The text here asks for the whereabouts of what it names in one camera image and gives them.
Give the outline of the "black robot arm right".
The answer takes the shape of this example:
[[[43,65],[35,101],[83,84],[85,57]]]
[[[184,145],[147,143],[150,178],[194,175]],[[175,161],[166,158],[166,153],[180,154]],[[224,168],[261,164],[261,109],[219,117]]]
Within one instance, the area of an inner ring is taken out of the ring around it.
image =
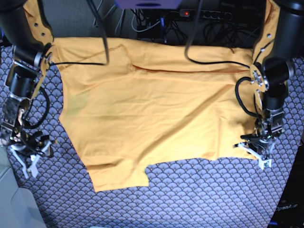
[[[0,2],[0,28],[12,45],[13,64],[5,80],[9,90],[2,105],[0,143],[6,146],[22,166],[25,178],[38,175],[37,162],[53,156],[49,135],[41,131],[29,134],[46,119],[50,100],[42,87],[53,54],[53,34],[40,0],[34,2],[38,11],[30,19],[25,11],[27,0]],[[34,125],[27,120],[33,100],[41,93],[46,101],[45,112]]]

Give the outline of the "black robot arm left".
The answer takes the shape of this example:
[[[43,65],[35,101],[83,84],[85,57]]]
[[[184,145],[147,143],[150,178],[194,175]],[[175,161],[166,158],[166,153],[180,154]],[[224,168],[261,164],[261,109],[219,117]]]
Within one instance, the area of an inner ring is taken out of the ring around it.
[[[288,96],[287,81],[295,74],[292,59],[300,51],[304,38],[304,2],[268,0],[261,34],[254,45],[250,76],[240,78],[235,86],[237,101],[246,114],[256,118],[251,134],[242,135],[235,144],[253,155],[264,170],[271,167],[271,154],[283,132],[283,106]],[[252,85],[254,111],[245,108],[239,86]]]

